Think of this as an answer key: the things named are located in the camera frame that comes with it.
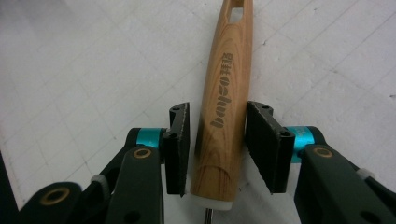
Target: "tool handle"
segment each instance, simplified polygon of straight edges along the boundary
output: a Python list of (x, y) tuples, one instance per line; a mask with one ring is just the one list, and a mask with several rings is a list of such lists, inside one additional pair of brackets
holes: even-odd
[[(231, 23), (235, 7), (240, 21)], [(207, 67), (191, 194), (227, 206), (235, 197), (243, 148), (252, 52), (252, 0), (224, 0)]]

